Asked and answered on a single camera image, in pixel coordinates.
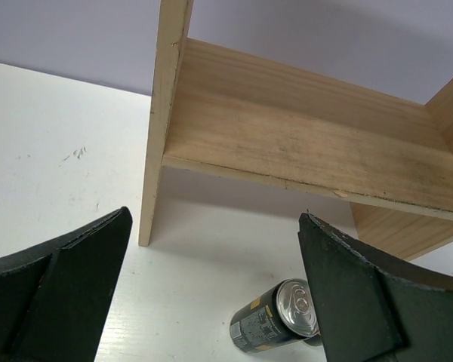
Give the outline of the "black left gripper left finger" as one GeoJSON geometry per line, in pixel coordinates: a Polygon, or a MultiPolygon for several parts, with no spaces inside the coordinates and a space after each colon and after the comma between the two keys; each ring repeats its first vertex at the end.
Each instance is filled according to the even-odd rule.
{"type": "Polygon", "coordinates": [[[0,361],[95,359],[131,229],[121,207],[0,257],[0,361]]]}

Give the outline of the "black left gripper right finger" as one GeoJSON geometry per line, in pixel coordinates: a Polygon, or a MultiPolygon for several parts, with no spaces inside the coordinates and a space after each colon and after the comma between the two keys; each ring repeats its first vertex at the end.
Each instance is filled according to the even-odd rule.
{"type": "Polygon", "coordinates": [[[385,253],[311,213],[298,238],[329,361],[453,361],[453,277],[385,253]]]}

